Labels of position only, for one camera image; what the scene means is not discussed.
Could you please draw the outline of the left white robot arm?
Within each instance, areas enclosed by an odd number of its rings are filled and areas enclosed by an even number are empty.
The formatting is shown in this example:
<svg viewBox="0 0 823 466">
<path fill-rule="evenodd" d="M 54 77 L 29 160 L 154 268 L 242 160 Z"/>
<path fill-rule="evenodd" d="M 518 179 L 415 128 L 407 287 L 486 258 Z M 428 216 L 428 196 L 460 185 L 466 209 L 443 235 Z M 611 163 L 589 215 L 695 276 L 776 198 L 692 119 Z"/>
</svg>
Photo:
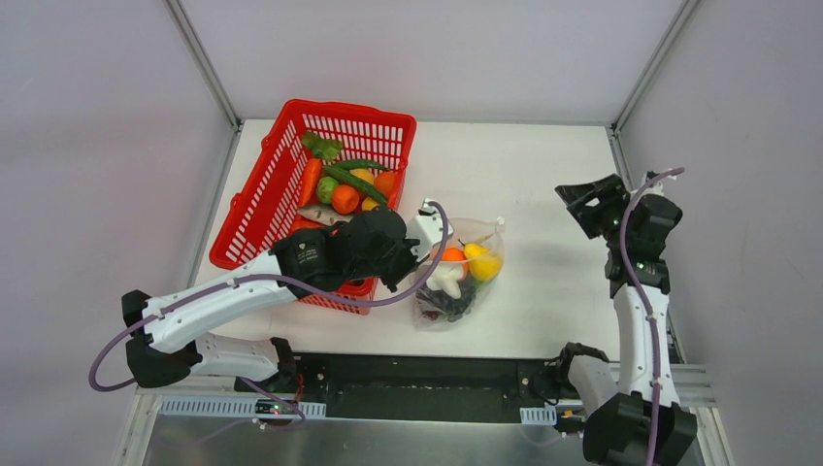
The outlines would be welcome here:
<svg viewBox="0 0 823 466">
<path fill-rule="evenodd" d="M 375 208 L 349 220 L 302 228 L 222 277 L 177 293 L 122 297 L 131 327 L 126 360 L 136 384 L 157 388 L 190 375 L 261 381 L 285 392 L 296 379 L 286 341 L 218 337 L 213 329 L 241 316 L 343 285 L 376 278 L 390 290 L 425 260 L 442 228 L 434 217 L 410 223 Z"/>
</svg>

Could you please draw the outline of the red plastic basket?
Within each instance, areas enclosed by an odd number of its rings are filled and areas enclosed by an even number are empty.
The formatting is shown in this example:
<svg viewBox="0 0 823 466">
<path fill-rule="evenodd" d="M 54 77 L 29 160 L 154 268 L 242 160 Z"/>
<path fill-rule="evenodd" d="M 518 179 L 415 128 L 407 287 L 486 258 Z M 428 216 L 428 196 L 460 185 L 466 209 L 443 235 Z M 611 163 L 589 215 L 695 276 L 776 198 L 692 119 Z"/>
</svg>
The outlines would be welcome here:
<svg viewBox="0 0 823 466">
<path fill-rule="evenodd" d="M 388 207 L 398 207 L 409 165 L 415 119 L 372 107 L 292 99 L 260 143 L 244 187 L 234 195 L 209 253 L 213 265 L 235 269 L 300 228 L 319 226 L 297 214 L 301 178 L 311 153 L 301 137 L 313 131 L 344 143 L 334 162 L 370 159 L 394 171 Z"/>
</svg>

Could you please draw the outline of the black grape bunch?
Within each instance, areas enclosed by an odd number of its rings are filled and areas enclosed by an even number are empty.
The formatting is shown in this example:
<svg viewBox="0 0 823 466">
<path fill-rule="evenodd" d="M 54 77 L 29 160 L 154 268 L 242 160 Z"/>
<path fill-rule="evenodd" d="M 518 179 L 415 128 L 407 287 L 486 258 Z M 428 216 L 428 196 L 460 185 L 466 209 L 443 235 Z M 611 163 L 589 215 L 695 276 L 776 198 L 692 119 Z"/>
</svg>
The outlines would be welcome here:
<svg viewBox="0 0 823 466">
<path fill-rule="evenodd" d="M 475 306 L 479 297 L 476 288 L 462 289 L 460 299 L 451 299 L 443 291 L 432 291 L 428 288 L 419 289 L 415 294 L 415 300 L 419 313 L 421 310 L 441 310 L 446 318 L 439 322 L 455 322 L 468 316 Z"/>
</svg>

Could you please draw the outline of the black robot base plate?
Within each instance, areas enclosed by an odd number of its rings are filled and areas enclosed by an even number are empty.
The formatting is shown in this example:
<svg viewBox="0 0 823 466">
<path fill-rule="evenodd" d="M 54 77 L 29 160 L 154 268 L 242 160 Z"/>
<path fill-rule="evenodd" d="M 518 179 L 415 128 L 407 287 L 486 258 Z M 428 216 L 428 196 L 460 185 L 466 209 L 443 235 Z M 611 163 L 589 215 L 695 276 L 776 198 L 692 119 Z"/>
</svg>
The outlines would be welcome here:
<svg viewBox="0 0 823 466">
<path fill-rule="evenodd" d="M 523 408 L 579 398 L 567 361 L 298 352 L 282 375 L 260 383 L 302 391 L 329 417 L 518 423 Z"/>
</svg>

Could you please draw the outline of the yellow bell pepper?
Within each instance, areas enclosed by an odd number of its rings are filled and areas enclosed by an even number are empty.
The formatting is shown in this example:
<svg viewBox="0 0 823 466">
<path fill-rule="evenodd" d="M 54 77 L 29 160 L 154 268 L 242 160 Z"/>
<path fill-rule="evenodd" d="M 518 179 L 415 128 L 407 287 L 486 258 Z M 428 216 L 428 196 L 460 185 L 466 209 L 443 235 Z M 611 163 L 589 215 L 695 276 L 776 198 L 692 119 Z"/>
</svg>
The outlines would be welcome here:
<svg viewBox="0 0 823 466">
<path fill-rule="evenodd" d="M 468 243 L 463 248 L 468 274 L 479 282 L 491 282 L 501 272 L 504 260 L 495 251 L 480 244 Z"/>
</svg>

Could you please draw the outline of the white garlic bulb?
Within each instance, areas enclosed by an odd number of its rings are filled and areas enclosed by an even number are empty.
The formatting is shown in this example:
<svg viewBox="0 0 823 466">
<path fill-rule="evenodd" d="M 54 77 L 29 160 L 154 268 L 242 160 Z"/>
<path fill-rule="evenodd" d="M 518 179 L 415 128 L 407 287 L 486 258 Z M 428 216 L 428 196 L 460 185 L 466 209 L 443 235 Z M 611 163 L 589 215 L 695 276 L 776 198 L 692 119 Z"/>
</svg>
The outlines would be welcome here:
<svg viewBox="0 0 823 466">
<path fill-rule="evenodd" d="M 465 278 L 467 271 L 464 265 L 454 262 L 441 262 L 434 272 L 425 281 L 432 291 L 443 291 L 451 299 L 460 299 L 462 291 L 460 282 Z"/>
</svg>

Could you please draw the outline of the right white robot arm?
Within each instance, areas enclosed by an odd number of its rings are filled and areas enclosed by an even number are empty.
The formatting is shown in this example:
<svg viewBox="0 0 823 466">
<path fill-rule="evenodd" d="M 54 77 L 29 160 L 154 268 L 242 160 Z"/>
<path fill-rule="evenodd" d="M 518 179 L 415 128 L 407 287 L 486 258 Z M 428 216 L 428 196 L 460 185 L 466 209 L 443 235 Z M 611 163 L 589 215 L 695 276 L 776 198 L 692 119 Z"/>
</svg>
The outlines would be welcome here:
<svg viewBox="0 0 823 466">
<path fill-rule="evenodd" d="M 662 183 L 682 172 L 649 172 L 636 190 L 618 175 L 555 188 L 585 235 L 604 239 L 608 248 L 619 374 L 612 374 L 602 351 L 573 344 L 550 373 L 556 393 L 582 402 L 583 456 L 593 464 L 677 465 L 697 437 L 697 420 L 675 388 L 666 342 L 672 285 L 662 254 L 683 211 Z"/>
</svg>

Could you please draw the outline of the clear zip top bag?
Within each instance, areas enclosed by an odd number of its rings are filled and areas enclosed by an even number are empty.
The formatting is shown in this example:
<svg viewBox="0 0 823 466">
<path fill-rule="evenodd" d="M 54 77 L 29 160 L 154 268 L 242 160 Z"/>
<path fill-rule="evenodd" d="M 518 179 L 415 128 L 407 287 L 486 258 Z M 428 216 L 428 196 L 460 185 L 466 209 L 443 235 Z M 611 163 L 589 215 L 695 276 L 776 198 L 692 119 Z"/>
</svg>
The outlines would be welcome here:
<svg viewBox="0 0 823 466">
<path fill-rule="evenodd" d="M 414 324 L 420 329 L 446 329 L 469 316 L 504 268 L 503 217 L 456 217 L 450 226 L 441 262 L 414 295 Z"/>
</svg>

